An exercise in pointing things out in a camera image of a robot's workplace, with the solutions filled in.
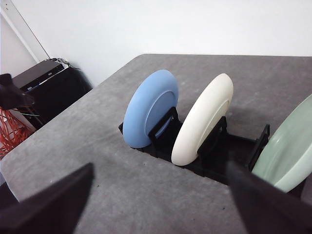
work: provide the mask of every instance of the cable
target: cable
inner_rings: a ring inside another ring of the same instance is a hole
[[[0,107],[0,159],[26,140],[32,131],[8,110]]]

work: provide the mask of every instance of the light green plate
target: light green plate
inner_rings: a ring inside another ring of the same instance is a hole
[[[288,192],[312,172],[312,95],[279,126],[253,173]]]

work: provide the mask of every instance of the white plate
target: white plate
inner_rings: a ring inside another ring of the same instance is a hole
[[[233,90],[232,80],[227,74],[221,74],[201,93],[175,140],[171,154],[173,164],[184,166],[197,158],[200,145],[228,110]]]

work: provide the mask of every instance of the black electronic device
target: black electronic device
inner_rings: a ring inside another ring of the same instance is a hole
[[[63,69],[61,63],[47,59],[14,77],[13,83],[25,92],[30,91]]]
[[[26,89],[27,94],[35,100],[31,107],[18,109],[36,129],[41,128],[92,89],[81,71],[52,60],[36,64],[13,78],[13,82],[20,89]]]

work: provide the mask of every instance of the gray felt surface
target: gray felt surface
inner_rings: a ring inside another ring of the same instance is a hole
[[[183,121],[220,73],[234,83],[228,131],[256,138],[272,133],[312,93],[312,58],[141,55],[34,133],[2,161],[19,200],[87,162],[96,179],[76,233],[244,233],[229,188],[128,147],[118,130],[140,83],[158,69],[178,80]],[[303,199],[312,202],[308,179]]]

